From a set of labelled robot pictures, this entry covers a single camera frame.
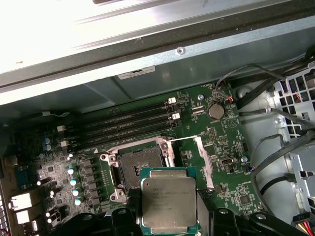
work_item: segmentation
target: black cable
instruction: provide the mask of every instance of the black cable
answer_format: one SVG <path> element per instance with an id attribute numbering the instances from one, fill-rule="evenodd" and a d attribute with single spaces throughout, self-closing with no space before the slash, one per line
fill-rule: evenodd
<path id="1" fill-rule="evenodd" d="M 281 142 L 281 145 L 282 147 L 285 145 L 284 143 L 284 137 L 281 135 L 281 134 L 274 134 L 274 135 L 271 135 L 271 136 L 267 136 L 265 138 L 262 138 L 260 139 L 255 145 L 254 147 L 252 148 L 252 153 L 251 153 L 251 159 L 250 159 L 250 162 L 251 162 L 251 166 L 254 166 L 254 157 L 255 157 L 255 153 L 256 153 L 256 150 L 257 148 L 263 143 L 265 142 L 266 140 L 270 140 L 270 139 L 276 139 L 276 138 L 280 138 L 280 142 Z"/>
<path id="2" fill-rule="evenodd" d="M 237 71 L 242 70 L 242 69 L 245 69 L 245 68 L 248 68 L 248 67 L 255 67 L 255 68 L 257 68 L 257 69 L 263 71 L 264 73 L 267 73 L 267 74 L 269 74 L 269 75 L 271 75 L 271 76 L 273 76 L 273 77 L 276 77 L 276 78 L 279 79 L 279 80 L 285 81 L 285 77 L 283 77 L 283 76 L 281 76 L 281 75 L 279 75 L 279 74 L 277 74 L 277 73 L 275 73 L 275 72 L 272 72 L 272 71 L 270 71 L 270 70 L 267 70 L 267 69 L 265 69 L 265 68 L 263 68 L 263 67 L 261 67 L 261 66 L 259 66 L 259 65 L 256 65 L 256 64 L 248 64 L 248 65 L 243 65 L 243 66 L 241 66 L 241 67 L 239 67 L 239 68 L 236 68 L 236 69 L 230 71 L 229 73 L 227 73 L 226 75 L 224 75 L 222 78 L 220 78 L 220 79 L 218 80 L 218 82 L 216 83 L 216 91 L 217 91 L 218 93 L 220 93 L 222 96 L 224 96 L 224 97 L 226 97 L 226 98 L 228 99 L 229 96 L 226 95 L 224 92 L 222 92 L 222 91 L 219 90 L 219 85 L 220 85 L 220 83 L 221 83 L 222 81 L 224 81 L 227 77 L 229 77 L 229 76 L 231 76 L 232 74 L 236 73 Z"/>
<path id="3" fill-rule="evenodd" d="M 278 178 L 274 178 L 271 181 L 269 181 L 268 183 L 265 184 L 265 186 L 262 187 L 260 193 L 261 195 L 264 195 L 264 193 L 274 184 L 282 182 L 282 181 L 286 181 L 286 177 L 284 176 L 280 176 Z"/>
<path id="4" fill-rule="evenodd" d="M 286 173 L 283 176 L 274 178 L 270 180 L 268 183 L 265 184 L 265 186 L 262 187 L 260 193 L 261 195 L 264 195 L 264 193 L 274 184 L 282 182 L 282 181 L 288 181 L 288 182 L 296 182 L 295 176 L 292 173 Z"/>
<path id="5" fill-rule="evenodd" d="M 281 158 L 282 156 L 284 156 L 285 154 L 297 149 L 298 147 L 307 144 L 310 140 L 312 140 L 315 137 L 315 132 L 312 130 L 309 130 L 305 135 L 303 135 L 302 137 L 300 137 L 299 139 L 294 140 L 292 143 L 290 143 L 289 145 L 281 148 L 280 150 L 276 151 L 275 153 L 271 154 L 270 156 L 268 156 L 265 160 L 263 160 L 255 169 L 254 172 L 252 172 L 251 174 L 251 180 L 252 180 L 252 186 L 254 188 L 254 191 L 256 193 L 256 195 L 258 196 L 259 200 L 261 201 L 261 204 L 263 206 L 263 208 L 269 212 L 270 214 L 273 214 L 271 209 L 268 207 L 266 201 L 264 200 L 262 194 L 259 191 L 259 187 L 258 187 L 258 183 L 257 183 L 257 179 L 256 176 L 263 170 L 265 169 L 267 166 L 269 166 L 271 163 L 273 163 L 274 161 L 278 160 L 279 158 Z"/>
<path id="6" fill-rule="evenodd" d="M 281 68 L 281 69 L 277 69 L 274 72 L 281 74 L 284 77 L 291 76 L 291 75 L 294 75 L 300 71 L 308 69 L 308 64 L 311 63 L 312 61 L 314 61 L 314 59 L 308 59 L 306 61 L 297 61 L 297 62 L 294 62 L 292 65 L 286 66 L 286 67 Z M 244 97 L 239 98 L 236 101 L 236 106 L 238 109 L 241 109 L 241 108 L 245 107 L 247 104 L 251 103 L 254 99 L 256 99 L 259 95 L 261 95 L 265 90 L 267 90 L 274 83 L 279 81 L 279 79 L 278 78 L 270 78 L 268 75 L 264 75 L 264 74 L 258 74 L 258 75 L 254 75 L 254 76 L 243 77 L 241 80 L 241 83 L 239 83 L 237 85 L 233 85 L 233 87 L 235 88 L 235 87 L 242 86 L 244 84 L 257 82 L 257 81 L 261 81 L 261 80 L 265 80 L 265 81 L 262 82 L 257 87 L 255 87 L 251 92 L 247 93 Z"/>
<path id="7" fill-rule="evenodd" d="M 271 112 L 278 113 L 279 115 L 293 121 L 296 124 L 302 125 L 302 129 L 310 129 L 313 128 L 314 126 L 310 123 L 308 123 L 306 120 L 302 120 L 299 117 L 293 116 L 287 112 L 271 108 Z M 268 114 L 266 113 L 266 109 L 259 109 L 255 111 L 249 111 L 249 112 L 240 112 L 240 116 L 253 116 L 253 115 L 261 115 L 261 114 Z"/>

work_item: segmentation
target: mounting screw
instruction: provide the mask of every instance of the mounting screw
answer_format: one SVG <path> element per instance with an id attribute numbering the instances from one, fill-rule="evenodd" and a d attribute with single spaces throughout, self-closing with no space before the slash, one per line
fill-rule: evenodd
<path id="1" fill-rule="evenodd" d="M 167 143 L 162 143 L 161 144 L 161 149 L 167 149 L 167 148 L 168 148 Z"/>
<path id="2" fill-rule="evenodd" d="M 228 214 L 228 210 L 227 209 L 220 209 L 219 212 L 221 214 Z"/>
<path id="3" fill-rule="evenodd" d="M 276 123 L 276 124 L 281 124 L 281 123 L 282 123 L 282 119 L 281 119 L 281 118 L 277 118 L 277 119 L 275 120 L 275 123 Z"/>
<path id="4" fill-rule="evenodd" d="M 248 158 L 246 156 L 242 156 L 241 162 L 243 163 L 248 162 Z"/>
<path id="5" fill-rule="evenodd" d="M 114 161 L 116 161 L 116 157 L 115 157 L 115 156 L 110 156 L 110 157 L 109 157 L 109 160 L 112 161 L 112 162 L 114 162 Z"/>
<path id="6" fill-rule="evenodd" d="M 265 219 L 266 219 L 266 216 L 263 215 L 263 214 L 257 214 L 256 217 L 257 217 L 257 219 L 259 219 L 259 220 L 265 220 Z"/>
<path id="7" fill-rule="evenodd" d="M 179 48 L 176 49 L 176 52 L 177 52 L 179 55 L 183 55 L 183 54 L 185 54 L 185 48 L 179 47 Z"/>
<path id="8" fill-rule="evenodd" d="M 202 95 L 202 94 L 199 94 L 199 95 L 198 95 L 198 100 L 199 100 L 199 101 L 202 101 L 203 99 L 205 99 L 205 96 Z"/>

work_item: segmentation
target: metal panel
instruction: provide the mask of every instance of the metal panel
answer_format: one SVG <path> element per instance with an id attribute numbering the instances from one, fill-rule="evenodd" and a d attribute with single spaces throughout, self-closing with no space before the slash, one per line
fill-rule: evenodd
<path id="1" fill-rule="evenodd" d="M 79 111 L 100 104 L 102 107 L 112 106 L 214 81 L 227 71 L 250 62 L 264 66 L 276 65 L 301 55 L 311 46 L 313 38 L 315 38 L 314 26 L 315 17 L 309 17 L 187 46 L 182 55 L 174 49 L 53 81 L 46 81 L 46 78 L 43 78 L 41 84 L 29 82 L 22 85 L 26 87 L 0 93 L 0 105 L 85 83 L 88 83 L 88 86 L 98 94 L 95 95 L 98 99 L 91 100 L 89 103 L 89 100 L 81 95 L 81 87 L 73 87 L 67 92 L 60 91 L 52 95 L 47 94 L 34 98 L 37 99 L 36 102 L 35 100 L 25 100 L 2 106 L 3 112 L 0 113 L 0 116 L 9 117 L 12 111 L 16 110 L 33 113 L 43 108 L 58 107 L 61 104 Z M 122 81 L 117 77 L 100 80 L 104 77 L 116 76 L 152 65 L 158 65 L 155 73 Z M 106 101 L 100 98 L 100 94 L 109 101 L 107 105 Z"/>
<path id="2" fill-rule="evenodd" d="M 0 3 L 0 26 L 10 37 L 0 41 L 0 72 L 285 1 L 123 0 L 94 5 L 92 0 L 32 0 L 18 7 L 5 1 Z"/>

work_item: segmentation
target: white label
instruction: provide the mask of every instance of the white label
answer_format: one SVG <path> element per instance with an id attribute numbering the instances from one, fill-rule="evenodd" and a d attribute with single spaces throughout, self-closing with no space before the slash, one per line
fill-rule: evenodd
<path id="1" fill-rule="evenodd" d="M 128 79 L 128 78 L 135 77 L 138 75 L 144 75 L 151 72 L 155 72 L 155 70 L 156 70 L 155 66 L 150 66 L 147 68 L 143 68 L 141 70 L 135 70 L 135 71 L 131 71 L 125 74 L 118 75 L 118 78 L 120 78 L 121 80 L 124 80 L 124 79 Z"/>

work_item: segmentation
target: electrolytic capacitor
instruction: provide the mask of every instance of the electrolytic capacitor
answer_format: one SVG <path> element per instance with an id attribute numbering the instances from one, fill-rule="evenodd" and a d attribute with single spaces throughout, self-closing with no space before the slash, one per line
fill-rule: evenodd
<path id="1" fill-rule="evenodd" d="M 61 189 L 60 188 L 55 188 L 54 190 L 51 190 L 50 191 L 50 195 L 55 195 L 56 193 L 59 193 L 61 191 Z"/>
<path id="2" fill-rule="evenodd" d="M 46 217 L 50 217 L 51 215 L 55 214 L 56 208 L 52 208 L 48 212 L 46 212 Z"/>
<path id="3" fill-rule="evenodd" d="M 42 184 L 48 183 L 49 180 L 50 180 L 49 178 L 41 179 L 41 180 L 37 181 L 37 185 L 41 186 Z"/>
<path id="4" fill-rule="evenodd" d="M 82 202 L 83 202 L 83 198 L 79 197 L 79 198 L 77 198 L 77 199 L 74 201 L 74 204 L 75 204 L 76 206 L 79 206 L 79 205 L 81 205 Z"/>
<path id="5" fill-rule="evenodd" d="M 67 172 L 68 172 L 69 175 L 73 175 L 73 173 L 74 173 L 75 171 L 76 171 L 76 168 L 75 168 L 75 167 L 71 167 L 71 168 L 68 169 Z"/>
<path id="6" fill-rule="evenodd" d="M 72 180 L 70 180 L 70 185 L 75 186 L 78 182 L 79 182 L 78 178 L 73 178 Z"/>
<path id="7" fill-rule="evenodd" d="M 72 195 L 74 197 L 77 197 L 80 193 L 82 192 L 82 190 L 80 188 L 76 188 L 72 191 Z"/>
<path id="8" fill-rule="evenodd" d="M 49 138 L 45 138 L 45 139 L 44 139 L 44 143 L 45 143 L 45 144 L 50 144 L 50 139 L 49 139 Z"/>

